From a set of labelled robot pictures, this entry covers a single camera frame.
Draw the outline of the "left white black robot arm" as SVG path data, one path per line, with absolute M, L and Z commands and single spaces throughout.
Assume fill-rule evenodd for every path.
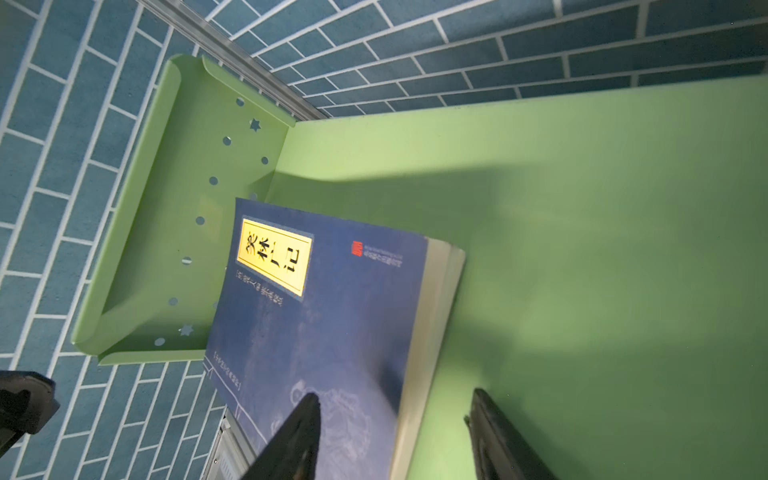
M 1 456 L 37 434 L 59 410 L 56 383 L 37 372 L 1 371 Z

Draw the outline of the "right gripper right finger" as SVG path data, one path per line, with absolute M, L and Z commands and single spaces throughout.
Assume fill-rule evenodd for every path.
M 479 480 L 555 480 L 554 473 L 490 395 L 475 388 L 464 418 Z

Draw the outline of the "blue book yellow label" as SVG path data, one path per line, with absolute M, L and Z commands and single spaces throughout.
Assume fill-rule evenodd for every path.
M 465 252 L 240 199 L 206 366 L 263 454 L 308 396 L 319 479 L 403 479 Z

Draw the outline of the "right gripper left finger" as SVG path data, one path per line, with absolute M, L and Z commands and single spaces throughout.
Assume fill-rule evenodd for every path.
M 267 444 L 242 480 L 313 480 L 321 437 L 321 404 L 306 394 Z

